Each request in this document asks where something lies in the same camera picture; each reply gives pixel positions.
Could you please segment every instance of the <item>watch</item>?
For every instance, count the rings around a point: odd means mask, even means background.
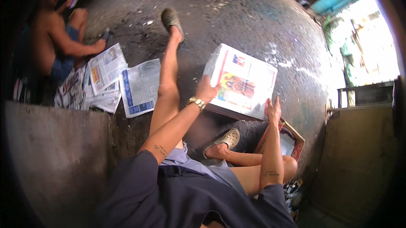
[[[196,105],[198,105],[200,108],[200,111],[206,107],[206,105],[204,104],[204,101],[202,101],[201,99],[198,99],[196,97],[191,97],[187,104],[190,104],[190,103],[195,103]]]

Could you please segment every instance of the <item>bare back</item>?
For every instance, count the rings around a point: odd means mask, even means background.
[[[56,58],[56,49],[50,37],[53,25],[61,25],[64,29],[62,16],[57,12],[40,10],[31,25],[31,45],[34,61],[38,70],[44,75],[49,75]]]

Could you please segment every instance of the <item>denim shorts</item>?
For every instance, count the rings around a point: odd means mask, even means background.
[[[244,188],[225,160],[221,161],[218,165],[205,166],[188,156],[188,148],[185,142],[183,142],[183,149],[175,148],[172,150],[160,165],[178,165],[207,174],[213,179],[237,190],[240,194],[246,195]]]
[[[73,28],[70,24],[65,27],[65,32],[69,35],[71,40],[78,41],[79,31]],[[70,72],[72,71],[75,64],[76,57],[72,55],[64,55],[58,53],[53,62],[51,74],[49,75],[53,80],[64,81]]]

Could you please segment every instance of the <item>concrete floor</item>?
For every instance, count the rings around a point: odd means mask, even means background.
[[[181,108],[195,94],[193,78],[201,77],[210,53],[220,43],[274,65],[278,75],[272,98],[280,96],[282,117],[306,139],[297,177],[305,185],[310,183],[321,154],[328,94],[335,97],[343,84],[342,71],[331,60],[322,28],[292,0],[90,0],[85,5],[89,10],[87,41],[96,40],[109,26],[113,35],[108,46],[119,42],[129,67],[162,58],[168,33],[160,13],[168,6],[178,10],[185,32],[177,53]],[[153,24],[143,25],[149,20]],[[119,105],[111,116],[116,160],[138,151],[148,137],[151,115],[126,119],[122,103]],[[252,152],[266,126],[265,122],[235,121],[204,111],[184,139],[189,154],[201,160],[205,144],[235,127],[241,140],[234,150]]]

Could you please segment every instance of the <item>forearm tattoo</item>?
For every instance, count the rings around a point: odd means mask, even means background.
[[[277,171],[266,171],[264,177],[267,176],[279,177],[279,173]]]
[[[155,146],[154,146],[154,148],[156,149],[156,150],[159,150],[159,152],[164,156],[164,157],[167,157],[168,156],[168,152],[162,147],[162,146],[157,146],[156,144],[155,144]]]

